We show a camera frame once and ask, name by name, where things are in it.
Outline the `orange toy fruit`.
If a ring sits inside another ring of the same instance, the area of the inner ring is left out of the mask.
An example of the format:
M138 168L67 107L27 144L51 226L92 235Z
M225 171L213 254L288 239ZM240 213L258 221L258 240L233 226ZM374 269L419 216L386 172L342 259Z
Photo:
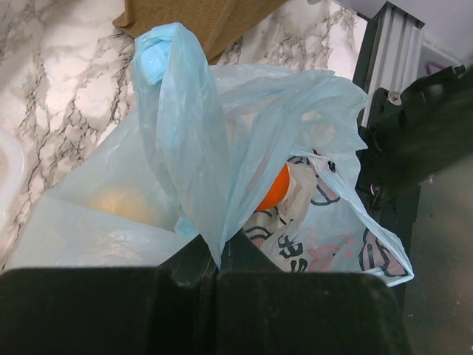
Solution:
M150 199L136 188L114 186L100 190L86 202L92 210L150 226L161 224L161 215Z

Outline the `brown burlap tote bag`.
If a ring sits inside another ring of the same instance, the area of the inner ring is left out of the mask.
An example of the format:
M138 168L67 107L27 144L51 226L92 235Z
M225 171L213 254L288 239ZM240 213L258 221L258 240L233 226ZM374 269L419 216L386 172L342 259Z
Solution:
M132 38L150 29L179 22L199 40L209 63L285 0L131 0L113 25Z

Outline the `orange toy carrot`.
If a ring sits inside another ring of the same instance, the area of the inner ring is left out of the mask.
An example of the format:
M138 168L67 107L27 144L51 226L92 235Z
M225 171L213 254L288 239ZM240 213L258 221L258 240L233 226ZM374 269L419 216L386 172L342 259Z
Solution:
M273 209L280 202L282 202L290 189L290 168L289 164L286 163L281 172L276 177L268 193L265 195L263 200L257 206L256 211L265 211Z

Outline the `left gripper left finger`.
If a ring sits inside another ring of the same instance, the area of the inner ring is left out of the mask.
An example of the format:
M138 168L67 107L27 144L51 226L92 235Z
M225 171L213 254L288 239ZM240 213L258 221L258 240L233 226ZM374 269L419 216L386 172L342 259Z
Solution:
M212 354L216 266L201 237L160 266L1 276L3 354Z

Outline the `light blue plastic bag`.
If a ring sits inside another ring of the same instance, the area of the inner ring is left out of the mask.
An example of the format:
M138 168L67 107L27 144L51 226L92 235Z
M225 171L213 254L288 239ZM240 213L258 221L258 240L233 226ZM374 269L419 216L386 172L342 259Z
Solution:
M375 222L355 191L357 117L367 94L330 70L211 66L178 23L135 42L137 107L61 183L35 202L6 267L157 266L202 237L218 267L243 230L286 272L363 272ZM257 212L283 166L290 189ZM150 226L92 210L102 189L143 192Z

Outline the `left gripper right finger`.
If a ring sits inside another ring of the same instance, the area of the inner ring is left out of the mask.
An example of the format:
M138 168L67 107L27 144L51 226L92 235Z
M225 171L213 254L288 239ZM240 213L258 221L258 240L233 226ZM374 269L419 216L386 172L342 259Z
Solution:
M215 298L216 354L411 354L394 293L376 276L285 273L239 230Z

